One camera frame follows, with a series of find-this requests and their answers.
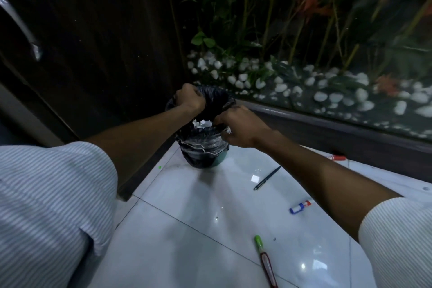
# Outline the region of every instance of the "striped shirt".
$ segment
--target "striped shirt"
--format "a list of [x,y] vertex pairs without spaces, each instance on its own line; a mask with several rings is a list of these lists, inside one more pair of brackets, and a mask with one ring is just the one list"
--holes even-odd
[[[0,147],[0,288],[85,287],[113,233],[117,173],[99,147]],[[393,198],[359,230],[378,288],[432,287],[432,203]]]

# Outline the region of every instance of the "glass panel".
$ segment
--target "glass panel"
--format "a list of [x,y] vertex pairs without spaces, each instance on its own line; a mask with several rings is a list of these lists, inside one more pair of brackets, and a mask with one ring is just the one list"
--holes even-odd
[[432,140],[432,0],[177,0],[197,84]]

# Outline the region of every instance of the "black garbage bag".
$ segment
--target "black garbage bag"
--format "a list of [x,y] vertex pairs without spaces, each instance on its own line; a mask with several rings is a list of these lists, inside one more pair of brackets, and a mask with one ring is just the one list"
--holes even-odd
[[[198,86],[206,98],[206,108],[194,120],[212,121],[235,105],[235,99],[219,87]],[[175,96],[167,103],[165,110],[176,106]],[[176,132],[176,140],[187,162],[193,167],[205,168],[218,165],[226,155],[229,144],[222,140],[221,133],[227,130],[225,124],[209,128],[195,128],[192,121]]]

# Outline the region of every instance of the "hand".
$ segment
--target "hand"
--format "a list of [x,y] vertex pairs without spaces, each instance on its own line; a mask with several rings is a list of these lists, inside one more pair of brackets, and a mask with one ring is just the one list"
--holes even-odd
[[190,83],[183,84],[180,90],[175,93],[177,106],[187,107],[192,111],[193,116],[197,116],[206,107],[206,99],[198,91],[197,87]]
[[260,138],[272,132],[267,124],[243,105],[234,106],[216,116],[213,125],[221,123],[231,128],[231,133],[222,133],[222,139],[243,148],[255,148]]

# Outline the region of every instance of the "glossy floor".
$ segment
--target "glossy floor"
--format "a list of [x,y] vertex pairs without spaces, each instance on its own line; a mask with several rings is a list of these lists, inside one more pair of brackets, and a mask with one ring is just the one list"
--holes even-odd
[[[341,164],[432,201],[431,184]],[[175,143],[135,196],[118,202],[117,229],[91,287],[267,287],[253,241],[259,234],[280,287],[373,288],[363,250],[318,205],[289,213],[308,195],[286,171],[253,190],[253,176],[261,180],[276,167],[255,149],[231,147],[219,166],[198,170]]]

